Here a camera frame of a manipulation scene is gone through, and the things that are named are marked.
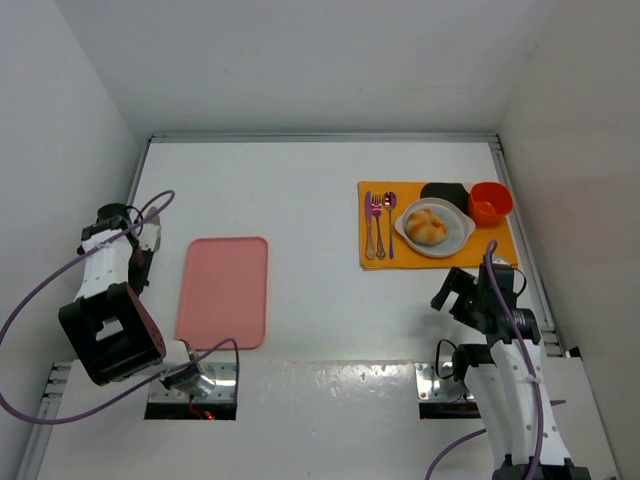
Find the pink plastic tray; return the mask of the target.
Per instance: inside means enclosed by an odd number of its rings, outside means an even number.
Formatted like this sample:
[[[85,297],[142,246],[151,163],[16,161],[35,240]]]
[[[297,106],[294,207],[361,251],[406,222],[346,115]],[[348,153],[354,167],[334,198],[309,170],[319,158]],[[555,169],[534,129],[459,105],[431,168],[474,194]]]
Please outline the pink plastic tray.
[[[241,350],[265,340],[268,243],[262,237],[196,239],[187,248],[175,338],[196,350],[225,338]]]

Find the round yellow orange bread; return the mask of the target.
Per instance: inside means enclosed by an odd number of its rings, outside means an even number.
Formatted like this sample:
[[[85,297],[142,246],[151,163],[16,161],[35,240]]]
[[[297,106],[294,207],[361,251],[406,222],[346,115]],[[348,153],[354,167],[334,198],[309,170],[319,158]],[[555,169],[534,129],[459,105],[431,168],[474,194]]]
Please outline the round yellow orange bread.
[[[448,228],[432,210],[420,209],[407,217],[405,233],[414,243],[434,246],[448,237]]]

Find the metal spatula wooden handle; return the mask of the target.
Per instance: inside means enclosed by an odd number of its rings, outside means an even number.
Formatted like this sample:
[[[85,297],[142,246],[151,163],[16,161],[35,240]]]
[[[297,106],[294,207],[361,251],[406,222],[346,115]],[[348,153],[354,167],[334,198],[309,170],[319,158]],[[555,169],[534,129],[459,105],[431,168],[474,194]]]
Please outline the metal spatula wooden handle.
[[[147,214],[145,215],[145,220],[146,220],[145,224],[150,223],[150,222],[159,223],[160,224],[160,217],[159,217],[159,214],[158,214],[158,209],[156,207],[151,207],[149,209],[149,211],[147,212]],[[158,250],[143,250],[143,251],[149,251],[151,253],[155,253]]]

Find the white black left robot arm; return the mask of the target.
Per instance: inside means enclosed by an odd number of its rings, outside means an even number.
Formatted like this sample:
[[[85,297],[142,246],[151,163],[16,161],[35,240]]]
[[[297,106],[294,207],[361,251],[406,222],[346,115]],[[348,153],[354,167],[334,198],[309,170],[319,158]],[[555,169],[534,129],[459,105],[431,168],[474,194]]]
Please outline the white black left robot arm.
[[[95,253],[85,260],[80,289],[72,303],[60,308],[59,322],[95,384],[158,374],[164,388],[203,399],[215,382],[194,362],[187,342],[164,339],[140,300],[160,247],[160,222],[109,240],[128,226],[115,217],[83,230],[79,252]]]

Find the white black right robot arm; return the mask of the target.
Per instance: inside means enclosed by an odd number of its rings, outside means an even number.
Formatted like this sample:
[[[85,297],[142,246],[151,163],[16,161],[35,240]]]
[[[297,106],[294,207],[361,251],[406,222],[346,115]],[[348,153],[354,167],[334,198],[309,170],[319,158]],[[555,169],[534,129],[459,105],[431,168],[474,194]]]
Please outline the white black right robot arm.
[[[481,334],[483,344],[460,344],[452,358],[488,435],[495,479],[587,479],[559,432],[542,373],[544,348],[535,315],[517,305],[515,271],[483,263],[476,275],[453,267],[432,298],[435,310],[450,294],[452,317]]]

